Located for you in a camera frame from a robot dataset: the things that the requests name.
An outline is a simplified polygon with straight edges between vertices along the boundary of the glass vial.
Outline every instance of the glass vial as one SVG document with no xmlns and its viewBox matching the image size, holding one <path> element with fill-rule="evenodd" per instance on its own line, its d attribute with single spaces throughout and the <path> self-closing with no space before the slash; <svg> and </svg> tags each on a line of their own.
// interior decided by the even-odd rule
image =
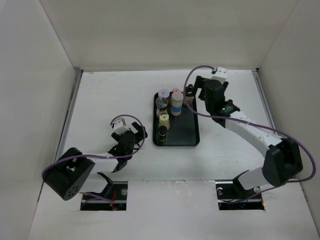
<svg viewBox="0 0 320 240">
<path fill-rule="evenodd" d="M 156 105 L 156 116 L 159 118 L 160 114 L 162 113 L 168 113 L 167 107 L 168 107 L 168 100 L 164 97 L 158 97 L 155 100 Z"/>
</svg>

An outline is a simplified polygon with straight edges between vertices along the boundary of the small bottle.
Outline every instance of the small bottle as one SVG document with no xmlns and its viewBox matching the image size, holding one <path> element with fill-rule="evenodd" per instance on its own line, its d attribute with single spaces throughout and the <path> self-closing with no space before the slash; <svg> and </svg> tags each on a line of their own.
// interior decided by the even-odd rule
<svg viewBox="0 0 320 240">
<path fill-rule="evenodd" d="M 176 91 L 171 96 L 171 114 L 173 116 L 179 116 L 182 110 L 182 102 L 184 95 L 180 91 Z"/>
<path fill-rule="evenodd" d="M 192 103 L 194 102 L 194 96 L 191 96 L 192 90 L 193 90 L 193 85 L 189 84 L 188 86 L 185 87 L 185 96 L 186 96 L 186 101 L 190 106 L 192 106 Z M 185 100 L 183 99 L 183 105 L 187 106 Z"/>
<path fill-rule="evenodd" d="M 159 140 L 161 142 L 165 142 L 167 140 L 167 131 L 168 129 L 166 128 L 166 126 L 159 127 Z"/>
<path fill-rule="evenodd" d="M 161 113 L 159 117 L 159 128 L 161 126 L 165 126 L 167 130 L 170 129 L 170 122 L 169 122 L 169 114 L 168 113 Z"/>
<path fill-rule="evenodd" d="M 158 97 L 155 100 L 156 105 L 156 116 L 159 118 L 161 113 L 168 113 L 167 107 L 168 107 L 168 100 L 164 97 Z"/>
<path fill-rule="evenodd" d="M 158 91 L 158 97 L 161 97 L 161 98 L 165 98 L 165 99 L 168 99 L 170 96 L 170 92 L 168 89 L 160 89 Z"/>
</svg>

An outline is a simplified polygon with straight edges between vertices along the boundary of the black tray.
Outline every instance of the black tray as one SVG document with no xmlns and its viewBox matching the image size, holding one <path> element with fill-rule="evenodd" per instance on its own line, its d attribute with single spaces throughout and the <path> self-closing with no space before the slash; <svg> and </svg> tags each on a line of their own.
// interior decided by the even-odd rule
<svg viewBox="0 0 320 240">
<path fill-rule="evenodd" d="M 193 114 L 189 108 L 182 105 L 182 111 L 179 116 L 171 114 L 171 106 L 168 106 L 170 129 L 167 132 L 166 141 L 159 140 L 159 118 L 157 118 L 156 99 L 158 93 L 153 98 L 153 143 L 158 147 L 194 147 L 200 142 L 198 116 Z M 197 111 L 196 98 L 194 98 L 192 107 Z"/>
</svg>

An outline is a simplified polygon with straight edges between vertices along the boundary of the pink cap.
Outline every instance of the pink cap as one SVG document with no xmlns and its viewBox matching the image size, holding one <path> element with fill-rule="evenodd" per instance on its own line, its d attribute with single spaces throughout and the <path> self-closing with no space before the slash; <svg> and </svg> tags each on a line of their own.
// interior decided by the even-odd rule
<svg viewBox="0 0 320 240">
<path fill-rule="evenodd" d="M 181 90 L 180 90 L 179 88 L 173 88 L 173 89 L 172 89 L 172 92 L 173 92 L 173 93 L 175 93 L 175 92 L 181 92 Z"/>
</svg>

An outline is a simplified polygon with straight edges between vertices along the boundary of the rectangular opening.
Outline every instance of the rectangular opening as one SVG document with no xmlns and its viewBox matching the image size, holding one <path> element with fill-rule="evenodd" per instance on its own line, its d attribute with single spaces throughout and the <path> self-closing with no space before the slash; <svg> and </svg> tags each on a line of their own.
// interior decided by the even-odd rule
<svg viewBox="0 0 320 240">
<path fill-rule="evenodd" d="M 261 194 L 246 201 L 232 203 L 239 200 L 244 200 L 247 197 L 255 194 L 253 190 L 247 191 L 244 195 L 238 195 L 233 190 L 232 181 L 216 181 L 215 187 L 219 210 L 265 210 L 265 205 Z"/>
<path fill-rule="evenodd" d="M 94 199 L 94 197 L 88 195 L 83 195 L 80 211 L 125 211 L 127 210 L 127 196 L 128 182 L 115 181 L 110 188 L 110 193 L 105 197 L 113 200 L 115 203 L 108 203 L 103 200 Z"/>
</svg>

